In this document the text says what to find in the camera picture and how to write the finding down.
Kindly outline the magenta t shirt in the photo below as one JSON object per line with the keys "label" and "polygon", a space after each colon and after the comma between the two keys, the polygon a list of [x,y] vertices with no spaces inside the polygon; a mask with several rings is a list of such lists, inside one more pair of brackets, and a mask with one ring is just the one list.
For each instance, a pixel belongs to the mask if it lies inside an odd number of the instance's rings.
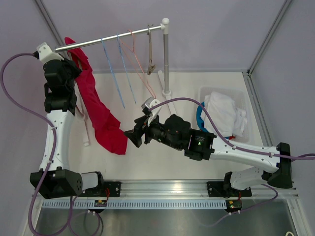
{"label": "magenta t shirt", "polygon": [[88,57],[81,49],[69,50],[68,53],[76,56],[82,65],[82,73],[75,81],[94,128],[97,142],[110,153],[125,155],[127,137],[120,129],[119,120],[111,114],[98,96],[93,69],[89,64]]}

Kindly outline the light blue hanger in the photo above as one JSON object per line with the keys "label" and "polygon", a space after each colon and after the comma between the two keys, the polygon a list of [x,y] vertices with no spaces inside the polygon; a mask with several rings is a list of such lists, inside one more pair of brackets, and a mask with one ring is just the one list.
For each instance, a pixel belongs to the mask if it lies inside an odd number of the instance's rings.
{"label": "light blue hanger", "polygon": [[119,85],[118,85],[118,81],[117,81],[117,78],[116,78],[116,75],[115,75],[115,72],[113,70],[113,67],[112,67],[112,63],[111,63],[111,60],[110,60],[110,57],[108,55],[108,52],[107,52],[107,49],[106,49],[106,45],[104,43],[104,40],[101,38],[101,44],[103,46],[103,50],[104,50],[104,53],[105,53],[105,56],[106,56],[106,59],[108,61],[108,65],[109,65],[109,68],[110,68],[110,72],[111,72],[111,75],[113,77],[113,80],[114,80],[114,83],[115,83],[115,86],[116,86],[116,90],[118,92],[118,95],[119,95],[119,98],[120,98],[120,101],[122,103],[122,106],[123,108],[125,109],[125,103],[124,103],[124,100],[123,100],[123,97],[122,97],[122,94],[121,94],[121,91],[120,91],[120,88],[119,88]]}
{"label": "light blue hanger", "polygon": [[134,94],[134,91],[132,89],[132,85],[131,85],[131,82],[130,82],[130,78],[129,78],[129,75],[128,75],[128,72],[127,72],[127,69],[126,69],[126,64],[125,64],[122,44],[121,44],[121,40],[120,40],[118,34],[117,34],[117,43],[118,43],[119,52],[120,52],[120,56],[121,56],[121,59],[122,59],[123,67],[124,67],[124,70],[125,70],[125,73],[126,73],[126,78],[127,78],[128,84],[129,84],[129,88],[130,88],[130,91],[131,91],[134,103],[137,104],[136,98],[135,98],[135,94]]}

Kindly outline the blue t shirt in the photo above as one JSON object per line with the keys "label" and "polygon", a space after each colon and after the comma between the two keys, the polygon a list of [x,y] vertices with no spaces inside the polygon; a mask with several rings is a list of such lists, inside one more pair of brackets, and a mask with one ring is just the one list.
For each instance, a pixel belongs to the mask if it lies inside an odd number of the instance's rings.
{"label": "blue t shirt", "polygon": [[[204,132],[208,132],[208,130],[206,128],[204,128],[204,120],[201,118],[202,111],[203,111],[202,108],[200,106],[198,106],[198,108],[196,110],[196,122],[197,122],[197,125],[198,125],[200,130],[202,130]],[[236,136],[234,136],[234,135],[226,136],[225,138],[228,140],[233,140],[236,138]]]}

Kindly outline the pink wire hanger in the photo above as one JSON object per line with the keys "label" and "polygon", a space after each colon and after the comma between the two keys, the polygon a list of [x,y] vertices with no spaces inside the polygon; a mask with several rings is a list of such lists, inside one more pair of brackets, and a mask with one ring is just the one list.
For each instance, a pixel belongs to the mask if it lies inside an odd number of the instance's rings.
{"label": "pink wire hanger", "polygon": [[136,51],[135,51],[135,35],[131,32],[131,30],[128,30],[127,32],[130,32],[130,35],[132,36],[132,47],[129,47],[126,43],[124,43],[121,39],[119,39],[119,43],[121,45],[121,49],[123,54],[126,56],[127,60],[132,65],[134,71],[137,73],[138,77],[142,81],[142,84],[145,86],[147,91],[150,93],[150,95],[153,98],[156,98],[156,93],[151,87],[144,70],[141,66],[141,63],[137,57]]}

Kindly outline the white t shirt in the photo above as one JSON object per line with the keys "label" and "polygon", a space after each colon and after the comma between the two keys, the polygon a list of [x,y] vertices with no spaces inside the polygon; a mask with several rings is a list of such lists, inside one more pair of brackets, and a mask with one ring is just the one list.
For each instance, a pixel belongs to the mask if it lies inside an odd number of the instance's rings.
{"label": "white t shirt", "polygon": [[247,112],[238,108],[227,95],[212,92],[205,96],[204,107],[217,130],[225,137],[242,137],[247,126]]}

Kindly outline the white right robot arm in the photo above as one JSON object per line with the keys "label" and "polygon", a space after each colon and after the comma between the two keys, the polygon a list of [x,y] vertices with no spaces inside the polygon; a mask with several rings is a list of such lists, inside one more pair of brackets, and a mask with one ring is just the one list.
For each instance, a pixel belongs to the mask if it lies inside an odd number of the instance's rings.
{"label": "white right robot arm", "polygon": [[236,148],[217,135],[192,129],[189,122],[171,115],[165,123],[159,117],[144,115],[135,121],[132,130],[124,132],[136,147],[155,140],[178,151],[192,160],[225,160],[249,165],[243,171],[227,172],[223,181],[208,183],[209,197],[250,197],[251,187],[268,184],[275,188],[293,187],[290,146],[280,143],[276,147],[245,145]]}

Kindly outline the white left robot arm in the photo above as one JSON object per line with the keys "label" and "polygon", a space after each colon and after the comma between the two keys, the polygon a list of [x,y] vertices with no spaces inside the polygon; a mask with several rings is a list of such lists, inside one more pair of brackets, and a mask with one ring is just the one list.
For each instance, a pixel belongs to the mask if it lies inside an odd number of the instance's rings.
{"label": "white left robot arm", "polygon": [[81,70],[68,59],[53,59],[43,66],[46,84],[44,107],[48,121],[46,145],[39,171],[31,173],[30,182],[42,197],[95,197],[105,192],[100,172],[77,173],[68,161],[70,130],[77,97],[75,79]]}

